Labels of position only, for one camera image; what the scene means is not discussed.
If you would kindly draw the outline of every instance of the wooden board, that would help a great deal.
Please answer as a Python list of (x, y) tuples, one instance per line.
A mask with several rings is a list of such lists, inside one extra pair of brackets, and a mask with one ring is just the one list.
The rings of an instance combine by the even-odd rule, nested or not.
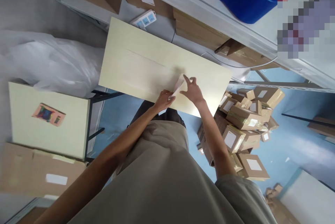
[[(9, 83), (13, 142), (52, 153), (84, 159), (89, 100)], [(56, 127), (32, 117), (40, 103), (66, 114)]]
[[(116, 18), (111, 19), (99, 85), (155, 102), (163, 89), (173, 91), (179, 76), (196, 77), (215, 114), (231, 71)], [(184, 83), (181, 90), (186, 90)], [(181, 94), (171, 108), (200, 116)]]

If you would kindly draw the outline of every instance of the cable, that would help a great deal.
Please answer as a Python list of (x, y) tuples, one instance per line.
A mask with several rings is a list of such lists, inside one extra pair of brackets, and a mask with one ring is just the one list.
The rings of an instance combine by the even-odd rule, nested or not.
[(258, 66), (252, 66), (252, 67), (237, 67), (237, 66), (229, 65), (229, 64), (227, 64), (227, 63), (224, 63), (224, 62), (220, 61), (220, 60), (217, 59), (214, 55), (212, 55), (211, 53), (209, 53), (209, 52), (207, 52), (207, 51), (206, 51), (205, 53), (210, 54), (215, 60), (217, 60), (217, 61), (223, 63), (224, 65), (227, 65), (227, 66), (230, 66), (230, 67), (234, 67), (234, 68), (254, 68), (254, 67), (261, 67), (261, 66), (268, 65), (269, 63), (275, 61), (275, 60), (278, 58), (278, 56), (276, 56), (273, 60), (269, 61), (268, 63), (264, 63), (264, 64), (262, 64), (262, 65), (258, 65)]

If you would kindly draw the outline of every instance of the power strip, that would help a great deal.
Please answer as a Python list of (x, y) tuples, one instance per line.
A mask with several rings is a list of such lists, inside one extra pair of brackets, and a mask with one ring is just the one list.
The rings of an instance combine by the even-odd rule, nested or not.
[(130, 22), (130, 24), (146, 31), (145, 27), (155, 22), (156, 20), (157, 19), (155, 11), (150, 9), (149, 11), (146, 11), (144, 14), (140, 15), (139, 17), (133, 19)]

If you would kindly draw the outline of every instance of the hand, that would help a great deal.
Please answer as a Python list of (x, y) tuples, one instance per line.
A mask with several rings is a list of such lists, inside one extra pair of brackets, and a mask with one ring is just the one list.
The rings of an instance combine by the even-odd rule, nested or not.
[(161, 92), (161, 94), (159, 95), (156, 103), (153, 106), (156, 114), (158, 114), (162, 110), (165, 110), (165, 109), (170, 107), (170, 105), (173, 103), (173, 101), (176, 98), (175, 96), (173, 96), (169, 100), (169, 96), (172, 95), (172, 94), (173, 94), (173, 92), (170, 92), (166, 89)]
[(196, 84), (196, 78), (191, 77), (189, 78), (184, 75), (184, 79), (187, 83), (187, 91), (180, 91), (181, 94), (186, 96), (194, 105), (197, 107), (200, 103), (205, 102), (205, 99), (202, 96), (201, 90), (199, 86)]

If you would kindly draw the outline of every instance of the shirt sleeve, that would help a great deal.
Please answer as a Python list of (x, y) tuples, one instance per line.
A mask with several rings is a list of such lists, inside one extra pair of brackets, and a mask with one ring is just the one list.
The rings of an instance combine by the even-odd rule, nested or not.
[(229, 201), (245, 224), (276, 224), (260, 188), (236, 175), (224, 175), (215, 185)]

